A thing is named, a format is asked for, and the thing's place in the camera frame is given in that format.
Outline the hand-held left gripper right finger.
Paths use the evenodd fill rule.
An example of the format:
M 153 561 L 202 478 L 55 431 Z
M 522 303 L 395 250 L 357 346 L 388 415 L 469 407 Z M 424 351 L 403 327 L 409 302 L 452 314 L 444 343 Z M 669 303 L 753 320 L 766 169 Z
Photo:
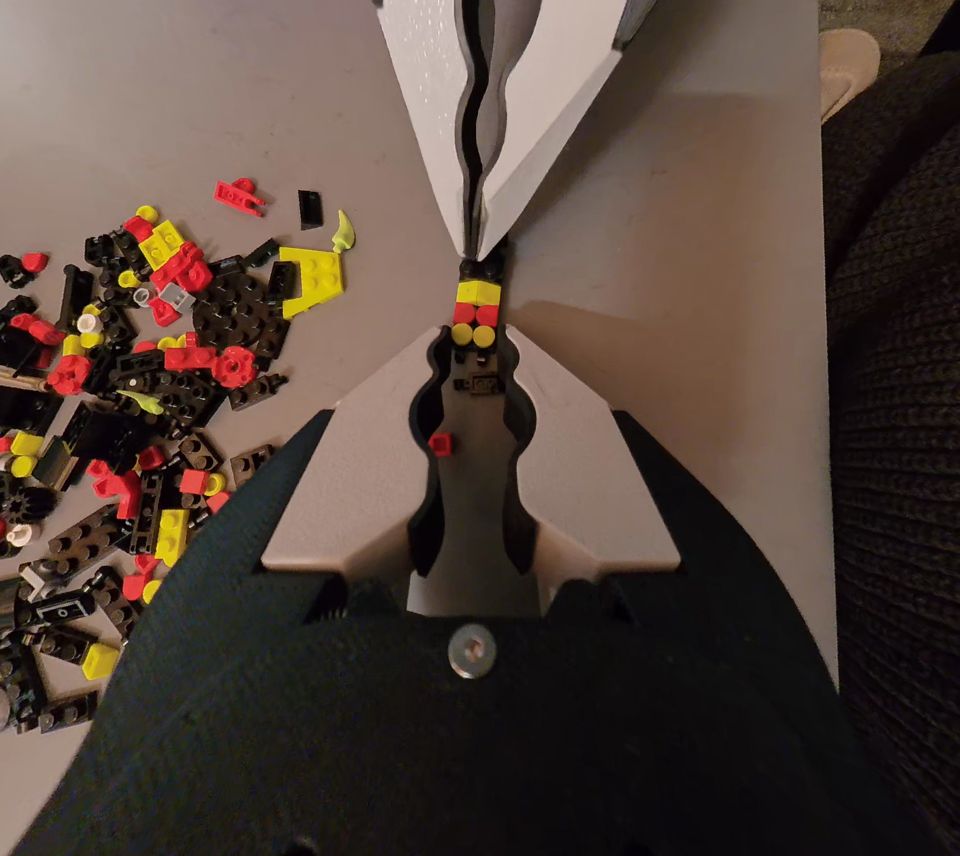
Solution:
M 680 553 L 608 403 L 516 327 L 503 332 L 515 441 L 503 541 L 538 584 L 672 572 Z

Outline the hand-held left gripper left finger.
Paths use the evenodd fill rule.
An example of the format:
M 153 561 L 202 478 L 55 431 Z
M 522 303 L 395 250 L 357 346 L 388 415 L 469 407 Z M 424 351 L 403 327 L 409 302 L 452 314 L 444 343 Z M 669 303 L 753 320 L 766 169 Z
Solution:
M 261 561 L 344 578 L 425 576 L 443 543 L 438 457 L 449 327 L 433 327 L 332 410 Z

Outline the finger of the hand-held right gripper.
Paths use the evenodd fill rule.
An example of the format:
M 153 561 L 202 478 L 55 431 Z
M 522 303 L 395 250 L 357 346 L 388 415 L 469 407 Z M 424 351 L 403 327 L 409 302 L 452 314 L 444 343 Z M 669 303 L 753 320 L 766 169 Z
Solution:
M 470 178 L 463 122 L 474 82 L 462 0 L 382 0 L 378 20 L 438 211 L 468 254 Z
M 503 137 L 479 191 L 478 259 L 522 215 L 617 65 L 627 2 L 540 0 L 532 35 L 504 86 Z

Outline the pile of lego pieces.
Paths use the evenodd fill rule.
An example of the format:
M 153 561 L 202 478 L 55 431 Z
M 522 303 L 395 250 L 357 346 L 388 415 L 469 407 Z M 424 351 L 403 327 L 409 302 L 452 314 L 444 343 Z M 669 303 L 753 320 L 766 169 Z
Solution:
M 343 293 L 332 249 L 268 238 L 210 261 L 152 206 L 63 267 L 56 320 L 26 293 L 46 252 L 2 255 L 2 729 L 89 722 L 143 607 L 233 490 L 274 454 L 228 460 L 203 435 L 289 381 L 292 320 Z

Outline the black yellow red lego assembly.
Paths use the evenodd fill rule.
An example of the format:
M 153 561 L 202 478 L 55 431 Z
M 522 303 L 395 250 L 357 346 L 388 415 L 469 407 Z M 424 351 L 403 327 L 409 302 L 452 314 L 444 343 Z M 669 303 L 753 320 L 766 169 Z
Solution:
M 510 260 L 509 238 L 501 239 L 483 260 L 463 260 L 453 312 L 450 336 L 455 358 L 466 360 L 474 354 L 485 364 L 498 343 L 503 287 Z

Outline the person's tan shoe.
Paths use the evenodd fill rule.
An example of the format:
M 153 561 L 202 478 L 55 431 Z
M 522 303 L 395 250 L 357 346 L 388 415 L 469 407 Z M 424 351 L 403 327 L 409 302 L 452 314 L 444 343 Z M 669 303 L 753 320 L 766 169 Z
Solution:
M 877 80 L 882 52 L 878 41 L 860 29 L 824 31 L 818 43 L 821 123 L 825 124 Z

